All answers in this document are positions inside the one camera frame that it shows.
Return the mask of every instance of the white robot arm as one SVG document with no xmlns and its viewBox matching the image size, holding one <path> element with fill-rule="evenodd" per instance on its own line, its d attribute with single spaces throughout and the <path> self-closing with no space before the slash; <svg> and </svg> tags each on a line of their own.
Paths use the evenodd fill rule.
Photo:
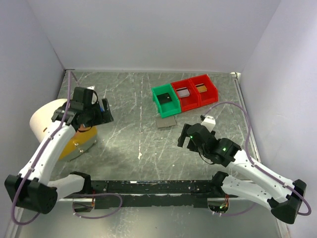
<svg viewBox="0 0 317 238">
<path fill-rule="evenodd" d="M 253 158 L 248 158 L 246 151 L 233 141 L 216 139 L 213 128 L 215 120 L 206 116 L 201 124 L 185 124 L 178 146 L 182 147 L 185 137 L 190 137 L 187 148 L 198 152 L 214 164 L 237 171 L 252 182 L 242 181 L 224 172 L 217 172 L 213 177 L 214 185 L 225 194 L 236 195 L 269 209 L 278 219 L 292 224 L 304 201 L 306 184 L 300 179 L 292 181 L 285 178 Z"/>
<path fill-rule="evenodd" d="M 9 175 L 4 182 L 16 206 L 46 214 L 61 198 L 75 192 L 92 193 L 90 176 L 84 173 L 73 172 L 51 182 L 50 177 L 64 147 L 82 124 L 90 127 L 113 121 L 107 99 L 102 103 L 101 106 L 97 101 L 94 90 L 76 87 L 68 110 L 65 103 L 54 112 L 52 123 L 31 160 L 17 176 Z M 65 111 L 65 123 L 60 127 Z"/>
</svg>

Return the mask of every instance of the small object in bin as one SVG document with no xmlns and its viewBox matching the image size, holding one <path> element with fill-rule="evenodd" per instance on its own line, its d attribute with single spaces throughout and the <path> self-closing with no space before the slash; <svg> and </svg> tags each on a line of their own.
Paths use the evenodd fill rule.
<svg viewBox="0 0 317 238">
<path fill-rule="evenodd" d="M 167 117 L 167 118 L 157 117 L 155 121 L 157 123 L 158 128 L 170 127 L 170 126 L 176 125 L 174 116 Z"/>
<path fill-rule="evenodd" d="M 188 97 L 190 95 L 187 88 L 178 88 L 178 89 L 176 89 L 176 91 L 177 91 L 178 96 L 180 98 L 185 98 L 185 97 Z"/>
<path fill-rule="evenodd" d="M 207 87 L 203 83 L 197 84 L 196 88 L 197 88 L 198 92 L 200 92 L 200 93 L 207 91 Z"/>
<path fill-rule="evenodd" d="M 172 99 L 170 98 L 169 93 L 163 93 L 160 95 L 157 95 L 158 97 L 158 102 L 162 105 L 164 103 L 169 103 L 172 101 Z"/>
</svg>

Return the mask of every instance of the white wall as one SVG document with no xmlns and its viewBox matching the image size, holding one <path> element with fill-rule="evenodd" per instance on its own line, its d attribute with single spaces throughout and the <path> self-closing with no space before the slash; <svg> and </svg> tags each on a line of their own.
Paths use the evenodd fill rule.
<svg viewBox="0 0 317 238">
<path fill-rule="evenodd" d="M 294 238 L 317 233 L 316 10 L 316 0 L 282 0 L 241 79 L 263 163 L 308 185 L 313 213 L 289 226 Z"/>
<path fill-rule="evenodd" d="M 280 0 L 28 0 L 66 68 L 243 69 Z"/>
<path fill-rule="evenodd" d="M 9 222 L 11 200 L 4 188 L 39 145 L 32 113 L 57 96 L 62 68 L 25 0 L 0 1 L 0 237 Z"/>
</svg>

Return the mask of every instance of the plastic storage bin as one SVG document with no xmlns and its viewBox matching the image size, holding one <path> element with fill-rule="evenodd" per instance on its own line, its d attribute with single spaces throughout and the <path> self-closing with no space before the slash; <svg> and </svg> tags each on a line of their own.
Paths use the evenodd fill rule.
<svg viewBox="0 0 317 238">
<path fill-rule="evenodd" d="M 158 112 L 162 118 L 166 118 L 178 113 L 181 113 L 180 102 L 170 84 L 165 84 L 159 87 L 152 88 L 153 101 L 158 107 Z M 168 93 L 170 96 L 170 101 L 165 103 L 160 103 L 160 95 Z"/>
<path fill-rule="evenodd" d="M 218 90 L 213 85 L 212 81 L 210 80 L 207 74 L 196 76 L 189 78 L 189 80 L 196 86 L 200 84 L 204 84 L 207 90 L 205 92 L 197 92 L 199 93 L 200 97 L 200 106 L 205 106 L 210 103 L 218 102 Z"/>
<path fill-rule="evenodd" d="M 196 89 L 195 85 L 189 79 L 173 82 L 171 83 L 171 85 L 178 97 L 182 112 L 200 107 L 199 92 Z M 180 92 L 178 92 L 177 89 L 181 88 L 187 88 L 187 90 L 189 91 L 189 95 L 185 97 L 180 96 Z"/>
</svg>

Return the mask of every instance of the white cylindrical object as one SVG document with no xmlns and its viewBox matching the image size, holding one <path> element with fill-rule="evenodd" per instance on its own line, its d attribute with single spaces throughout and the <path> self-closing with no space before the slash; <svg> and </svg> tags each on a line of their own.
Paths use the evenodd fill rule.
<svg viewBox="0 0 317 238">
<path fill-rule="evenodd" d="M 50 126 L 55 110 L 63 106 L 66 101 L 67 99 L 64 98 L 54 100 L 39 108 L 32 115 L 30 119 L 30 128 L 39 142 L 42 142 L 46 134 L 46 129 Z"/>
</svg>

